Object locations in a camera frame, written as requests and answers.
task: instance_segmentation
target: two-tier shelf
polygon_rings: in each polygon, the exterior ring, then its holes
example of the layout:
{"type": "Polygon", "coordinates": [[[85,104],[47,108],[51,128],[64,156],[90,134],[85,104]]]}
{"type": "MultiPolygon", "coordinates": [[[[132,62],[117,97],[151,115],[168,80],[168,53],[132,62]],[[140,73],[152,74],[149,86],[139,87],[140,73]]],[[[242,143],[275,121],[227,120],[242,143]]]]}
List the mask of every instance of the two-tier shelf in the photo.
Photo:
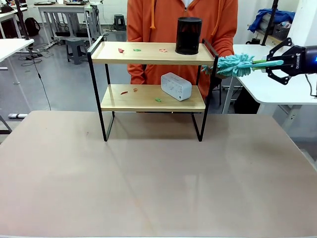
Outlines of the two-tier shelf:
{"type": "MultiPolygon", "coordinates": [[[[114,119],[114,112],[191,113],[198,140],[202,141],[212,88],[210,86],[205,103],[198,89],[201,66],[215,66],[218,63],[218,54],[208,41],[203,40],[199,45],[198,54],[187,56],[175,52],[175,43],[109,42],[104,41],[103,36],[101,36],[88,49],[88,62],[105,141],[109,138],[114,119]],[[120,53],[118,50],[119,48],[123,49],[124,53],[120,53]],[[160,49],[166,49],[167,52],[160,52],[160,49]],[[101,103],[98,95],[94,63],[104,63],[106,67],[108,88],[101,103]],[[192,96],[189,99],[180,102],[163,92],[160,85],[111,84],[108,69],[109,63],[197,65],[198,72],[196,85],[193,85],[192,96]],[[121,93],[125,91],[128,91],[129,93],[121,95],[121,93]],[[160,98],[161,102],[157,102],[155,98],[160,98]],[[112,118],[108,125],[107,132],[102,111],[112,112],[112,118]],[[199,132],[196,123],[195,113],[204,113],[201,132],[199,132]]],[[[216,67],[213,67],[210,76],[211,81],[215,77],[215,74],[216,67]]]]}

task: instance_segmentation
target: blue cloth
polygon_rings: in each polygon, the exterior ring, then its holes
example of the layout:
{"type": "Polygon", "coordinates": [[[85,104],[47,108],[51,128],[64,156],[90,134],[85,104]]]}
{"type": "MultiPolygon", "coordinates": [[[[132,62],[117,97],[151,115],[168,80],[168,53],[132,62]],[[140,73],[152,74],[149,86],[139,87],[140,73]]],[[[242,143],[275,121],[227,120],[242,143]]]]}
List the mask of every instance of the blue cloth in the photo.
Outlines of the blue cloth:
{"type": "MultiPolygon", "coordinates": [[[[261,23],[262,17],[265,14],[272,14],[272,9],[261,9],[258,11],[258,15],[253,22],[253,24],[249,27],[248,30],[252,31],[255,33],[255,31],[259,28],[259,25],[261,23]]],[[[289,21],[293,22],[295,17],[295,12],[290,12],[290,11],[279,11],[278,9],[276,10],[275,17],[274,17],[274,23],[279,24],[282,23],[283,21],[289,21]]]]}

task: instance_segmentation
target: pen holder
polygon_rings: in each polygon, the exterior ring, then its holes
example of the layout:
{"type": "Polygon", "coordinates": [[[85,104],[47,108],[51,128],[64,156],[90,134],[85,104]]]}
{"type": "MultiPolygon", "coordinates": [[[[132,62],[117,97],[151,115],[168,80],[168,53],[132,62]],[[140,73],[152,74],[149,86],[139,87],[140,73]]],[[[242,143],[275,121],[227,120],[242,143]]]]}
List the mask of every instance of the pen holder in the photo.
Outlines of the pen holder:
{"type": "Polygon", "coordinates": [[[177,23],[175,51],[182,55],[198,54],[203,21],[197,17],[180,17],[177,23]]]}

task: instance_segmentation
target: person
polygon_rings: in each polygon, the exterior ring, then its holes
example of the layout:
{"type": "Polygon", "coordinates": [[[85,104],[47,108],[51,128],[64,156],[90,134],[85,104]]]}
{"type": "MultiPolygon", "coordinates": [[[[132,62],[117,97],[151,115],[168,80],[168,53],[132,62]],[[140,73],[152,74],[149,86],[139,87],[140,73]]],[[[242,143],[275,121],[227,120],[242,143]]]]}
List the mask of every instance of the person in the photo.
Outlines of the person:
{"type": "MultiPolygon", "coordinates": [[[[178,18],[199,17],[203,21],[200,41],[207,39],[219,56],[225,57],[234,54],[237,15],[238,0],[128,0],[127,40],[173,43],[178,18]]],[[[128,65],[131,84],[160,84],[161,76],[172,72],[194,85],[197,70],[198,66],[192,65],[128,65]]],[[[201,73],[199,89],[204,98],[209,86],[210,77],[201,73]]]]}

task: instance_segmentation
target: crate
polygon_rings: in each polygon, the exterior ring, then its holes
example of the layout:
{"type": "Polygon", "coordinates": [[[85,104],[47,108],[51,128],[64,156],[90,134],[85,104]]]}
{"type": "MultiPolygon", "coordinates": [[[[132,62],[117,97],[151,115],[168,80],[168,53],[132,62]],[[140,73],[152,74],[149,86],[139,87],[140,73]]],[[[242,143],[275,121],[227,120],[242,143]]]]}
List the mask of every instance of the crate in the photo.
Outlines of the crate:
{"type": "Polygon", "coordinates": [[[276,24],[273,30],[273,37],[284,41],[289,33],[290,28],[284,28],[281,24],[276,24]]]}

